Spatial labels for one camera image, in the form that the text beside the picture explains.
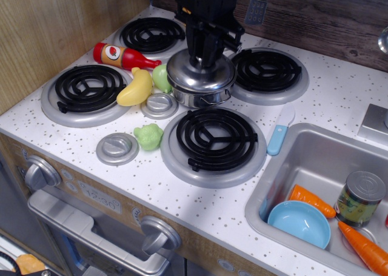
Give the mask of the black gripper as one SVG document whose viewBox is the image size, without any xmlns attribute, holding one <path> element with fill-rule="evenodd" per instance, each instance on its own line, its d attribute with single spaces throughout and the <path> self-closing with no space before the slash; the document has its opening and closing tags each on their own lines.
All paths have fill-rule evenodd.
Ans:
<svg viewBox="0 0 388 276">
<path fill-rule="evenodd" d="M 190 63 L 209 68 L 225 48 L 237 52 L 245 30 L 235 19 L 237 0 L 175 0 L 175 18 L 186 25 Z"/>
</svg>

